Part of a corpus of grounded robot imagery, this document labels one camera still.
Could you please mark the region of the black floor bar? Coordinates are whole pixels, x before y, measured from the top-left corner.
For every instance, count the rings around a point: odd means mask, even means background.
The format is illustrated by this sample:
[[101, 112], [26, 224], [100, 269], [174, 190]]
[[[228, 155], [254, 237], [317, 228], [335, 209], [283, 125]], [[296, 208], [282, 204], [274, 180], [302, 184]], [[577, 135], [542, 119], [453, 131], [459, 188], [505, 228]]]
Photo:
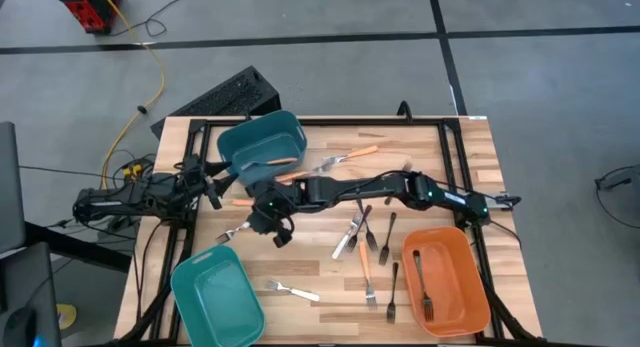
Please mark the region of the black floor bar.
[[127, 273], [131, 265], [126, 254], [26, 222], [24, 246], [36, 243], [47, 243], [54, 254], [118, 272]]

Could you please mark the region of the orange plastic bin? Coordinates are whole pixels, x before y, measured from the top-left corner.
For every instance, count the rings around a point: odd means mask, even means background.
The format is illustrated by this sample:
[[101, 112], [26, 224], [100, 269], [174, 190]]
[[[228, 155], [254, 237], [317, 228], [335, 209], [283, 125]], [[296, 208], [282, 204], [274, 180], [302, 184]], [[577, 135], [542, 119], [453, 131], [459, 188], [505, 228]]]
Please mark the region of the orange plastic bin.
[[[425, 321], [414, 250], [421, 254], [426, 289], [433, 302], [432, 322]], [[425, 331], [438, 338], [484, 331], [491, 312], [465, 233], [456, 227], [414, 231], [404, 240], [401, 259], [414, 319]]]

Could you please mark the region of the white-handled fork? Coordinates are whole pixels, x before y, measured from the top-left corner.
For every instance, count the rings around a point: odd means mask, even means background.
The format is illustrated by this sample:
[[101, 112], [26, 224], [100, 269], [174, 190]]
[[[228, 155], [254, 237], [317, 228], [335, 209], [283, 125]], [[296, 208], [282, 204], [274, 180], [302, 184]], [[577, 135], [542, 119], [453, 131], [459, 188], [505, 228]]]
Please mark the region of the white-handled fork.
[[339, 258], [339, 256], [341, 255], [342, 251], [344, 250], [345, 246], [347, 245], [347, 242], [348, 242], [349, 238], [351, 237], [351, 235], [353, 234], [355, 229], [359, 226], [361, 218], [362, 218], [362, 213], [361, 212], [357, 212], [354, 215], [353, 219], [350, 222], [349, 228], [344, 233], [344, 235], [342, 236], [341, 240], [339, 241], [338, 245], [336, 246], [336, 248], [334, 249], [334, 251], [333, 251], [333, 253], [331, 255], [331, 258], [333, 260], [337, 260]]
[[237, 233], [239, 233], [239, 232], [241, 232], [243, 230], [246, 230], [246, 229], [250, 229], [250, 228], [251, 228], [250, 223], [249, 222], [244, 222], [242, 225], [240, 225], [240, 226], [238, 226], [238, 227], [236, 227], [234, 229], [230, 229], [230, 230], [227, 230], [227, 231], [223, 232], [221, 235], [219, 235], [216, 238], [216, 243], [219, 244], [219, 245], [226, 244], [226, 243], [230, 242]]
[[284, 291], [287, 292], [291, 295], [295, 295], [298, 297], [301, 297], [303, 299], [312, 301], [312, 302], [319, 302], [320, 301], [320, 296], [318, 294], [309, 292], [309, 291], [304, 291], [304, 290], [300, 290], [300, 289], [296, 289], [293, 287], [287, 287], [284, 286], [282, 283], [280, 283], [279, 281], [275, 281], [275, 280], [268, 280], [266, 282], [266, 287], [270, 290], [273, 291]]

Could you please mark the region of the yellow round sticker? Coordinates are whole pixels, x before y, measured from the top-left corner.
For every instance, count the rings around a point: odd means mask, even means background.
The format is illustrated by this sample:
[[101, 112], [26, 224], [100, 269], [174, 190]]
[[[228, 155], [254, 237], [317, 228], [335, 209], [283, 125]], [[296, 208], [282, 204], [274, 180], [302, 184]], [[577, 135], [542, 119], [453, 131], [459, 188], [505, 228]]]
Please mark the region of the yellow round sticker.
[[77, 319], [77, 309], [72, 304], [56, 305], [58, 326], [61, 331], [69, 329]]

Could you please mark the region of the red and black equipment case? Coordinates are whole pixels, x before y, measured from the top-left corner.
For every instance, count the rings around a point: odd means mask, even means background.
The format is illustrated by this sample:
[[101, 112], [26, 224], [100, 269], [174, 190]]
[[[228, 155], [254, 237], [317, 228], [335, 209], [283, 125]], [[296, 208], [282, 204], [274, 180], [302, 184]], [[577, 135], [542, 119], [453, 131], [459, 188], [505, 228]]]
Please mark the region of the red and black equipment case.
[[[115, 10], [107, 0], [59, 0], [78, 20], [88, 34], [108, 35], [111, 32]], [[121, 0], [111, 0], [118, 4]]]

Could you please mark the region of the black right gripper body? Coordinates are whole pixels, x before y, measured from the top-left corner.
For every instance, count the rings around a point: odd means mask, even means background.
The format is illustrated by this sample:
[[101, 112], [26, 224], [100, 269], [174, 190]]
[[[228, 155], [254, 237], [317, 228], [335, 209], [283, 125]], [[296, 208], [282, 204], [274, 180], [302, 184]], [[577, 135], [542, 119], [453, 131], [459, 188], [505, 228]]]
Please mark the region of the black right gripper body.
[[287, 229], [295, 231], [291, 216], [298, 211], [300, 186], [283, 184], [273, 180], [256, 181], [247, 186], [247, 194], [254, 200], [251, 214], [268, 219], [268, 232]]

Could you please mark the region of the black computer mouse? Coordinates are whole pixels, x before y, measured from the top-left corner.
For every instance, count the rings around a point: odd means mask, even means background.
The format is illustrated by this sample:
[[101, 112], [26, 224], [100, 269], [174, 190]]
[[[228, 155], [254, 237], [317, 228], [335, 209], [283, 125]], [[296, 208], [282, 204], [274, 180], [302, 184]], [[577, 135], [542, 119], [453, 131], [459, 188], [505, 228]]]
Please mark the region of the black computer mouse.
[[36, 312], [25, 306], [12, 312], [4, 326], [4, 347], [37, 347]]

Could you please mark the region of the grey monitor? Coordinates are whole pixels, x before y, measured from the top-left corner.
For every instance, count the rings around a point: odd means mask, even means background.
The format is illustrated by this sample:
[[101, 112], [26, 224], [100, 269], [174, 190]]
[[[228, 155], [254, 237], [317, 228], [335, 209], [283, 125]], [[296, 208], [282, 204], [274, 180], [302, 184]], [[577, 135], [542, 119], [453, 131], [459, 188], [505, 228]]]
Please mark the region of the grey monitor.
[[0, 254], [26, 237], [15, 125], [0, 122]]

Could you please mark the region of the dark teal plastic bin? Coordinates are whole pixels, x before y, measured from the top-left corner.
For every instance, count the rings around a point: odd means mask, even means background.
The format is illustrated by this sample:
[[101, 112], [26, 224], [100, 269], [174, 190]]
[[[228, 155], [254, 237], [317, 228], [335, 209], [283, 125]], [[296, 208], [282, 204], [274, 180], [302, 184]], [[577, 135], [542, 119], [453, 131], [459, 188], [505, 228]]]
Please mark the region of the dark teal plastic bin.
[[[218, 152], [223, 161], [231, 162], [229, 174], [237, 174], [245, 186], [271, 179], [298, 168], [305, 157], [307, 138], [297, 117], [288, 111], [276, 111], [244, 122], [217, 139]], [[241, 171], [250, 161], [269, 161], [294, 157], [297, 162], [278, 166], [257, 166]]]

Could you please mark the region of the turquoise plastic bin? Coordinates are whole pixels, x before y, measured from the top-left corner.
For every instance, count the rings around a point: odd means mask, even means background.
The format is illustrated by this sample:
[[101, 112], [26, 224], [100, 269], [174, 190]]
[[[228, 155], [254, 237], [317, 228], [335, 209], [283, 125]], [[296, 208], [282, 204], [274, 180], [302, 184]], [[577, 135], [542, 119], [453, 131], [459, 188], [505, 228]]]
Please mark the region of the turquoise plastic bin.
[[170, 284], [192, 347], [250, 347], [262, 336], [264, 311], [232, 248], [181, 262]]

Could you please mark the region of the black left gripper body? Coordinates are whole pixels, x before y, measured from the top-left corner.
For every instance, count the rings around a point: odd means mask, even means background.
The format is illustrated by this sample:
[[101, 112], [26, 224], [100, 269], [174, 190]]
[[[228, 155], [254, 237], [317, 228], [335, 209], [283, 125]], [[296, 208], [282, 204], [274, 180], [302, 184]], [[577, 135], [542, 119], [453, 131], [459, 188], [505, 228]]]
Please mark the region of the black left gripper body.
[[176, 182], [175, 202], [191, 202], [200, 195], [205, 195], [211, 206], [216, 208], [215, 188], [208, 181], [216, 172], [214, 164], [202, 161], [199, 155], [187, 157], [181, 164], [181, 174]]

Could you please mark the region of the black floor device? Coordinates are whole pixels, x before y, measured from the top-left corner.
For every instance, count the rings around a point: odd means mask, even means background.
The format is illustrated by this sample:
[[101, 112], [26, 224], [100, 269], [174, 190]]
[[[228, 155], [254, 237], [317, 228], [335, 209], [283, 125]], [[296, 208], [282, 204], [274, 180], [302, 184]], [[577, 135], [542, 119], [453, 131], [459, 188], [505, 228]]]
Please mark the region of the black floor device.
[[621, 185], [631, 185], [640, 194], [640, 164], [620, 167], [595, 180], [598, 190], [611, 190]]

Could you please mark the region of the metal fork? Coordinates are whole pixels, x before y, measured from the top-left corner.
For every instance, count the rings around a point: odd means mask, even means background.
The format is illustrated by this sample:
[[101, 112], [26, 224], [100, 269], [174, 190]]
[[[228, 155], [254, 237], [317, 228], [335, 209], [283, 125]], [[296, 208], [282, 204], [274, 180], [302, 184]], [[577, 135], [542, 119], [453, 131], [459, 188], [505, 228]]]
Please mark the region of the metal fork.
[[384, 266], [387, 263], [388, 258], [389, 258], [389, 254], [390, 254], [389, 242], [390, 242], [390, 237], [391, 237], [391, 233], [392, 233], [393, 227], [394, 227], [395, 222], [396, 222], [396, 218], [397, 218], [397, 213], [396, 212], [392, 212], [390, 214], [389, 227], [388, 227], [388, 232], [387, 232], [387, 235], [386, 235], [385, 244], [381, 248], [380, 254], [379, 254], [378, 263], [381, 266]]

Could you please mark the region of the black metal table frame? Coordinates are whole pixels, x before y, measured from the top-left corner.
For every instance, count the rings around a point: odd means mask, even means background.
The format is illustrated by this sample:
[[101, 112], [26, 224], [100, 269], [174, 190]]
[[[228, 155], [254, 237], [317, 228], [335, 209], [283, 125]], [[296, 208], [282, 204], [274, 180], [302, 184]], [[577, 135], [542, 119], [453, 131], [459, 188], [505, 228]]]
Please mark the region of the black metal table frame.
[[[402, 117], [299, 117], [304, 126], [308, 149], [302, 170], [316, 167], [324, 157], [342, 155], [377, 145], [378, 152], [354, 158], [334, 166], [329, 172], [336, 179], [373, 177], [378, 173], [402, 168], [407, 160], [413, 167], [436, 180], [453, 183], [487, 194], [506, 192], [502, 171], [486, 117], [436, 118], [414, 117], [411, 123]], [[187, 145], [191, 118], [166, 120], [157, 152], [156, 170], [175, 171]], [[244, 221], [249, 208], [234, 206], [233, 199], [247, 198], [242, 185], [234, 184], [222, 201], [224, 208], [214, 210], [205, 199], [199, 206], [192, 254], [211, 247], [217, 235]], [[376, 311], [367, 308], [358, 248], [339, 260], [330, 255], [355, 214], [356, 204], [347, 202], [320, 214], [297, 215], [296, 231], [286, 247], [278, 249], [271, 236], [242, 231], [229, 245], [241, 258], [256, 288], [266, 316], [266, 327], [259, 344], [315, 345], [343, 347], [364, 344], [437, 344], [439, 342], [475, 342], [475, 336], [437, 338], [415, 321], [404, 278], [400, 251], [407, 235], [414, 231], [453, 226], [453, 214], [432, 208], [417, 212], [400, 202], [386, 206], [382, 199], [372, 204], [371, 229], [379, 245], [384, 244], [389, 217], [398, 214], [390, 239], [391, 256], [386, 266], [378, 265], [377, 253], [371, 256], [371, 275], [377, 294]], [[158, 226], [156, 218], [145, 218], [139, 229], [136, 253], [138, 268], [148, 246], [145, 277], [141, 278], [142, 307], [156, 296], [169, 229]], [[494, 289], [513, 316], [532, 335], [542, 336], [524, 259], [516, 239], [491, 224], [483, 227], [485, 251]], [[391, 297], [391, 262], [400, 263], [396, 286], [396, 320], [386, 321], [386, 306]], [[320, 302], [310, 302], [265, 288], [266, 281], [279, 280], [285, 285], [312, 291]]]

